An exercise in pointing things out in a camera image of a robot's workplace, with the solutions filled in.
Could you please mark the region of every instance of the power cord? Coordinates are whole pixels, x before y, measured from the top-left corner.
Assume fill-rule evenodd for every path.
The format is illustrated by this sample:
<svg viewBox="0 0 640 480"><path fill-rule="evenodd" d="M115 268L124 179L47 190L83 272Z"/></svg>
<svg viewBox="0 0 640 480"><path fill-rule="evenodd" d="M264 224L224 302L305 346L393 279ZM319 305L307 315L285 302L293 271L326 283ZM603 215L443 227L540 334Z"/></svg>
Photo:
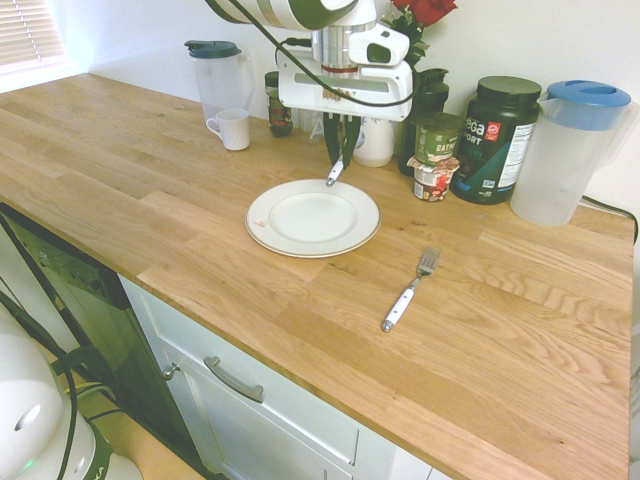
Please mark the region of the power cord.
<svg viewBox="0 0 640 480"><path fill-rule="evenodd" d="M98 413L97 415L94 415L93 417L87 418L87 420L89 420L90 422L93 422L94 420L97 420L97 419L102 418L102 417L106 417L107 415L111 415L112 413L126 413L126 412L124 410L122 410L121 408L114 408L113 410L107 410L106 412Z"/></svg>
<svg viewBox="0 0 640 480"><path fill-rule="evenodd" d="M4 281L4 278L2 278L2 276L0 276L0 282L2 282L2 284L5 286L7 291L11 294L11 296L16 301L16 303L20 306L20 308L22 308L23 310L26 310L26 308L24 308L24 305L20 303L20 299L18 298L18 296L15 293L13 293L13 290L11 290L11 287L7 284L7 282Z"/></svg>
<svg viewBox="0 0 640 480"><path fill-rule="evenodd" d="M612 212L619 213L620 215L623 215L623 216L633 220L633 244L634 245L636 244L636 241L638 240L638 219L636 218L636 216L633 213L631 213L631 212L629 212L627 210L624 210L622 208L614 207L613 205L609 205L609 204L603 203L603 202L601 202L599 200L596 200L594 198L587 197L586 195L582 196L582 200L584 200L585 202L591 203L593 205L596 205L596 206L598 206L600 208L604 208L606 210L611 210Z"/></svg>
<svg viewBox="0 0 640 480"><path fill-rule="evenodd" d="M82 397L89 395L93 392L103 391L103 392L106 392L103 394L105 397L107 397L113 403L116 402L115 395L113 394L113 390L111 389L111 387L109 387L108 385L105 385L104 383L100 383L100 382L83 383L82 385L77 385L76 390L78 391L78 399L81 399ZM68 388L65 389L65 393L67 394L69 393Z"/></svg>
<svg viewBox="0 0 640 480"><path fill-rule="evenodd" d="M282 48L284 45L288 45L290 47L306 47L306 48L311 48L311 39L310 38L295 38L295 37L289 37L286 40L283 40L279 43L280 47ZM279 66L278 65L278 48L276 48L276 50L273 52L273 59L276 62L276 67Z"/></svg>
<svg viewBox="0 0 640 480"><path fill-rule="evenodd" d="M314 82L316 82L318 85L320 85L321 87L323 87L325 90L327 90L329 93L332 93L333 95L336 95L337 97L340 97L344 100L349 100L353 103L357 103L358 105L364 105L365 107L395 107L396 105L402 105L403 103L408 102L409 100L411 100L414 95L416 94L416 92L419 89L419 82L420 82L420 78L419 75L416 74L416 71L413 67L411 67L411 73L413 76L413 84L414 84L414 88L413 91L411 92L410 95L408 95L407 97L403 98L402 100L397 100L395 102L390 102L390 103L372 103L372 102L367 102L364 100L360 100L357 98L353 98L350 97L349 95L341 92L340 90L336 90L335 88L333 88L332 86L330 86L328 83L326 83L325 81L323 81L321 78L319 78L317 75L315 75L313 72L311 72L311 70L309 70L307 67L305 67L300 60L298 60L291 52L289 52L289 50L287 50L286 48L284 48L284 43L283 42L278 42L278 40L276 40L275 37L273 37L273 35L271 35L266 28L264 28L262 26L262 24L260 22L258 22L258 20L251 15L251 13L249 13L249 11L244 8L237 0L229 0L229 3L231 3L234 7L236 7L240 13L242 13L245 17L247 17L247 19L253 23L253 25L260 30L260 32L267 37L267 40L269 40L275 47L276 50L280 50L289 60L291 60L296 67L298 67L300 70L302 70L305 74L307 74L309 76L309 78L311 78Z"/></svg>
<svg viewBox="0 0 640 480"><path fill-rule="evenodd" d="M64 368L64 376L67 378L67 382L69 383L69 398L71 399L71 420L69 421L69 433L67 435L67 444L64 448L64 454L62 456L62 464L60 465L60 472L58 473L57 480L62 480L64 477L64 473L67 470L67 465L69 464L69 457L71 456L71 447L73 446L73 436L76 432L76 421L78 415L78 397L76 395L76 384L73 380L73 374L71 373L71 369L64 363L62 359L60 359L60 363Z"/></svg>

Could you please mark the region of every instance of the red rose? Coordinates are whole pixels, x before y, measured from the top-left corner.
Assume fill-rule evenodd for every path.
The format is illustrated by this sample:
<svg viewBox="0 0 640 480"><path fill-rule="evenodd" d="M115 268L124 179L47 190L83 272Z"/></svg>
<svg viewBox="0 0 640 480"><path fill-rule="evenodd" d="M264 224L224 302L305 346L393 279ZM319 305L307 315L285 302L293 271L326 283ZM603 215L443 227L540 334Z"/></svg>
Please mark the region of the red rose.
<svg viewBox="0 0 640 480"><path fill-rule="evenodd" d="M454 8L458 8L455 0L393 0L396 8L405 5L413 12L416 20L424 23L425 27L433 25Z"/></svg>

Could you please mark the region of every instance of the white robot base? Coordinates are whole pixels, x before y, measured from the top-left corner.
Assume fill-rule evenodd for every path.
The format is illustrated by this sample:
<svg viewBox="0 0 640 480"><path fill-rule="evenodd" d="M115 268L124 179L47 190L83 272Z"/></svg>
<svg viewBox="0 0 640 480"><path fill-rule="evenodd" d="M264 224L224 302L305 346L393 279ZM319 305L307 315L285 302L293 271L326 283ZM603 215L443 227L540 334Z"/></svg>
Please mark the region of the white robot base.
<svg viewBox="0 0 640 480"><path fill-rule="evenodd" d="M40 347L1 305L0 365L0 479L53 480L67 445L71 401ZM142 475L77 414L63 480L142 480Z"/></svg>

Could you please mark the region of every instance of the dishwasher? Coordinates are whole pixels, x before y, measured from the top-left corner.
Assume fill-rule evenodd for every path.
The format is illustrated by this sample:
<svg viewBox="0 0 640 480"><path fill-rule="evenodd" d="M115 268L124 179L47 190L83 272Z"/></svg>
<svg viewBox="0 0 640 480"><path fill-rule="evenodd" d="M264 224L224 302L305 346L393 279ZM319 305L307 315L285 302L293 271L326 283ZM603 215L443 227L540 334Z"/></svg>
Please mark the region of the dishwasher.
<svg viewBox="0 0 640 480"><path fill-rule="evenodd" d="M6 204L0 223L78 344L95 347L115 373L119 405L195 468L191 437L116 272Z"/></svg>

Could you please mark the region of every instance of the glass jar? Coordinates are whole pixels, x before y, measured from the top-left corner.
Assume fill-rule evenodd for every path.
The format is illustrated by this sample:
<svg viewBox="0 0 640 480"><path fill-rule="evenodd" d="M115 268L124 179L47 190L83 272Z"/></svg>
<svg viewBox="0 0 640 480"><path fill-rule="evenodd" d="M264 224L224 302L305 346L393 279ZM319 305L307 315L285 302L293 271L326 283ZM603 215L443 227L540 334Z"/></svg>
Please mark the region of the glass jar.
<svg viewBox="0 0 640 480"><path fill-rule="evenodd" d="M264 87L268 97L269 129L274 137L286 137L293 130L291 109L285 107L278 96L278 72L264 76Z"/></svg>

